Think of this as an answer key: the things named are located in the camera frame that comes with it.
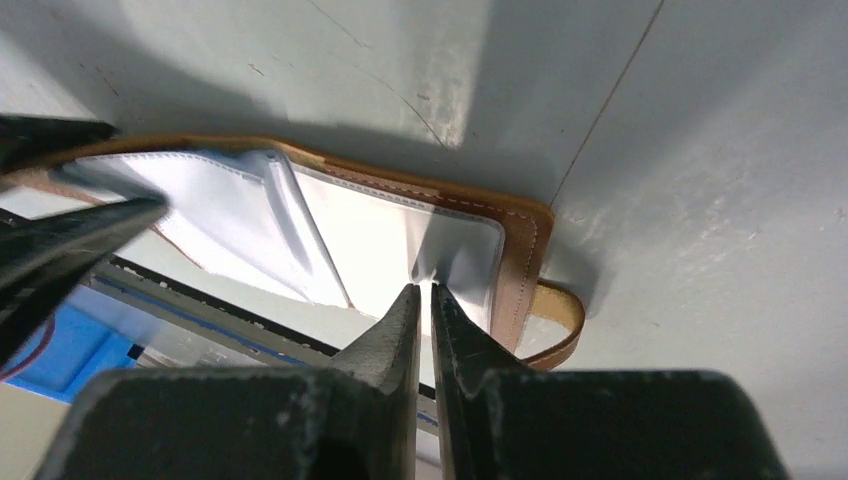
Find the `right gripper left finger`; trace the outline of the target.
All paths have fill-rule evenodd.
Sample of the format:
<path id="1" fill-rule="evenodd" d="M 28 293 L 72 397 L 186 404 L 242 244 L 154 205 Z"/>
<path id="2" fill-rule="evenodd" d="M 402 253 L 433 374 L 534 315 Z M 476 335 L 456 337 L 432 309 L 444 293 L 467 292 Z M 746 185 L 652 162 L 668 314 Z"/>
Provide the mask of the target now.
<path id="1" fill-rule="evenodd" d="M 40 479 L 406 479 L 420 300 L 407 285 L 324 367 L 120 369 L 76 397 Z"/>

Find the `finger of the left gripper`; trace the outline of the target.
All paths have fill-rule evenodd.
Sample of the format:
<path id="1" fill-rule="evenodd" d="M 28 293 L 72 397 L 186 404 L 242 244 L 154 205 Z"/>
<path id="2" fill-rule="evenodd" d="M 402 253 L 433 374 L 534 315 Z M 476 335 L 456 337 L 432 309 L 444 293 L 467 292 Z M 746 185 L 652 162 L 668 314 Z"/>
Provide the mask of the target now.
<path id="1" fill-rule="evenodd" d="M 28 221 L 1 233 L 1 363 L 7 364 L 100 263 L 168 212 L 141 197 Z"/>
<path id="2" fill-rule="evenodd" d="M 1 169 L 18 170 L 31 160 L 110 139 L 119 130 L 86 119 L 1 115 Z"/>

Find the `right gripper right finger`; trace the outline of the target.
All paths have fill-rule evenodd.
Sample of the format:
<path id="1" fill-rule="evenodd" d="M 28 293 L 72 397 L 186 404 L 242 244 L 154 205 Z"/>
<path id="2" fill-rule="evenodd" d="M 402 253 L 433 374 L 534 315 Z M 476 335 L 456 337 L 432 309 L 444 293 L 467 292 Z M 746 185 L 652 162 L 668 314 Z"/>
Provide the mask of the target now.
<path id="1" fill-rule="evenodd" d="M 753 402 L 710 370 L 531 369 L 431 291 L 448 479 L 785 479 Z"/>

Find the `brown leather card holder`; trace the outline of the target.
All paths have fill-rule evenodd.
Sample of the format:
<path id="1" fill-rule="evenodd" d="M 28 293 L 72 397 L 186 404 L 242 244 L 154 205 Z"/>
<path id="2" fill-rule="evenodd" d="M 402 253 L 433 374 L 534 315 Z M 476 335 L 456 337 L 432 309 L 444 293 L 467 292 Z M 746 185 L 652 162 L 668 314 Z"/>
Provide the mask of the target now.
<path id="1" fill-rule="evenodd" d="M 270 136 L 128 137 L 25 156 L 15 187 L 101 204 L 160 194 L 154 232 L 199 268 L 292 300 L 378 317 L 407 284 L 448 288 L 514 351 L 527 320 L 566 329 L 526 358 L 574 352 L 581 302 L 543 281 L 554 218 L 543 203 L 320 153 Z"/>

